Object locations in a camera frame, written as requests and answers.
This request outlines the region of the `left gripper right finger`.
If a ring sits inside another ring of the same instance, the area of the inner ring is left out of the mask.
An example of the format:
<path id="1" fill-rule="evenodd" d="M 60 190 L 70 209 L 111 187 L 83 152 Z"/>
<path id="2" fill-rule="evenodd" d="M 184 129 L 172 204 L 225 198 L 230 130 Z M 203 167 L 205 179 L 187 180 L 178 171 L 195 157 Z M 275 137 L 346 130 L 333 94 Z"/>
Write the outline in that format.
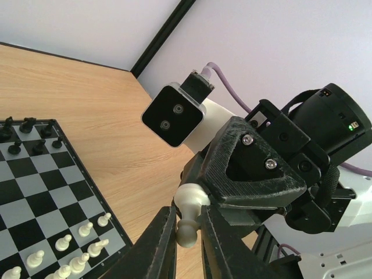
<path id="1" fill-rule="evenodd" d="M 205 278 L 267 278 L 267 266 L 213 206 L 201 209 L 201 236 Z"/>

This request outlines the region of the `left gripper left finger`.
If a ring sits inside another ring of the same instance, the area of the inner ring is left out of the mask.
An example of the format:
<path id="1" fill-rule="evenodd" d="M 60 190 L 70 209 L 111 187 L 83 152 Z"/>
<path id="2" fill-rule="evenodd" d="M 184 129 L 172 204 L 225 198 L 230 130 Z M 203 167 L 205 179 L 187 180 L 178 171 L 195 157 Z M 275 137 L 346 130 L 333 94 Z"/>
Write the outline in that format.
<path id="1" fill-rule="evenodd" d="M 176 278 L 176 209 L 162 207 L 134 246 L 105 274 L 105 278 Z"/>

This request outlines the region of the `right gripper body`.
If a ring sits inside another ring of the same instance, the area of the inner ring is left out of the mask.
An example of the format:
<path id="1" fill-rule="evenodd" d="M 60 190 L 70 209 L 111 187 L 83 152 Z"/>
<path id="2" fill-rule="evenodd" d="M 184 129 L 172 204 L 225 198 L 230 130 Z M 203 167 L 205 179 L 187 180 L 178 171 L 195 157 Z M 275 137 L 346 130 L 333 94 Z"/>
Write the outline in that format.
<path id="1" fill-rule="evenodd" d="M 327 206 L 339 171 L 326 151 L 270 101 L 254 116 L 230 116 L 197 148 L 181 183 L 201 186 L 227 223 L 246 233 L 274 214 L 305 233 L 332 225 Z"/>

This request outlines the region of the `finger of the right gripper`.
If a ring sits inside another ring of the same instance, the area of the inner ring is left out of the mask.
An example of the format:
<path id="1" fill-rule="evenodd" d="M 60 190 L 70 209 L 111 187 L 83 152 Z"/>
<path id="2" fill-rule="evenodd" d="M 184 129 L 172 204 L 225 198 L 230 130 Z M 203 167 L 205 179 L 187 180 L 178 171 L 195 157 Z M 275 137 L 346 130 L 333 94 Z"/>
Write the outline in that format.
<path id="1" fill-rule="evenodd" d="M 307 189 L 304 179 L 237 116 L 211 141 L 203 184 L 223 206 L 287 206 Z"/>

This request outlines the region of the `white knight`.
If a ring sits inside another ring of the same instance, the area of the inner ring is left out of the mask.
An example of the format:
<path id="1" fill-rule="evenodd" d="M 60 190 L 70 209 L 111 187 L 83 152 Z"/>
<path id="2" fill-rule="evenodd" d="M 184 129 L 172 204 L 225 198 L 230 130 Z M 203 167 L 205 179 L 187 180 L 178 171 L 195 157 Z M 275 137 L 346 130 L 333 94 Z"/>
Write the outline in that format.
<path id="1" fill-rule="evenodd" d="M 109 244 L 108 239 L 103 239 L 98 242 L 94 242 L 88 246 L 87 252 L 90 257 L 97 257 L 100 255 L 101 250 Z"/>

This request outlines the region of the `white rook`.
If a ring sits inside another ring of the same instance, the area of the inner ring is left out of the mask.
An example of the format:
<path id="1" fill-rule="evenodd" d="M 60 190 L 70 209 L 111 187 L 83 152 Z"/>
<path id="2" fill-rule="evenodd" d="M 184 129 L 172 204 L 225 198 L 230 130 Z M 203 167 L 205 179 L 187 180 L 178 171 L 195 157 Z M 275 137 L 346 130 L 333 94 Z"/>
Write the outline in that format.
<path id="1" fill-rule="evenodd" d="M 191 248 L 198 239 L 197 231 L 200 225 L 197 218 L 201 214 L 202 206 L 210 205 L 210 199 L 199 184 L 186 183 L 178 188 L 174 203 L 181 212 L 180 221 L 177 223 L 177 243 L 184 248 Z"/>

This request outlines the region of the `white bishop piece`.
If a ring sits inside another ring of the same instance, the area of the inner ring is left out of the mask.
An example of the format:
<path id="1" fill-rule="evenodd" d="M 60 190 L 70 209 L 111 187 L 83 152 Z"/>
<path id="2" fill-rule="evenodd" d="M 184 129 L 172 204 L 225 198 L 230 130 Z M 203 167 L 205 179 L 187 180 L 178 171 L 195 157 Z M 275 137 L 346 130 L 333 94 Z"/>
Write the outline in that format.
<path id="1" fill-rule="evenodd" d="M 90 258 L 90 254 L 89 253 L 83 253 L 79 257 L 74 257 L 69 262 L 71 273 L 72 274 L 80 274 L 81 272 L 83 272 L 84 269 L 85 269 L 85 265 L 88 262 L 89 258 Z"/>

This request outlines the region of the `white king piece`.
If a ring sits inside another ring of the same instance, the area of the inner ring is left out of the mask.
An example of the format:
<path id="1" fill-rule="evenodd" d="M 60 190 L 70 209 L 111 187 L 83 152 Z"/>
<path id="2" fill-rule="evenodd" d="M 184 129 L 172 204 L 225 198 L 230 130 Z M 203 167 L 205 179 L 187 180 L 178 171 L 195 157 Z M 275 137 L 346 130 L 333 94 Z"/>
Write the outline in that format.
<path id="1" fill-rule="evenodd" d="M 58 268 L 54 273 L 45 277 L 45 279 L 66 279 L 71 275 L 71 268 L 69 265 L 63 265 Z"/>

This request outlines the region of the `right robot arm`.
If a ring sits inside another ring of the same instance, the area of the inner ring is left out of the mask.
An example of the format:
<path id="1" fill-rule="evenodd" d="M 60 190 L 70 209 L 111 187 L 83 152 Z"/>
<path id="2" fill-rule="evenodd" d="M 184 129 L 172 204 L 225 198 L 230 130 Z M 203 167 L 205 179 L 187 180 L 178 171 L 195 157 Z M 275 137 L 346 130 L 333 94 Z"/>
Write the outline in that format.
<path id="1" fill-rule="evenodd" d="M 208 99 L 203 105 L 206 119 L 186 142 L 195 155 L 174 203 L 180 246 L 192 247 L 198 230 L 213 230 L 203 242 L 211 274 L 231 277 L 240 258 L 226 210 L 248 214 L 248 230 L 280 210 L 291 228 L 307 234 L 335 224 L 329 205 L 339 166 L 371 144 L 370 120 L 342 88 L 302 92 L 282 109 L 262 99 L 245 117 Z"/>

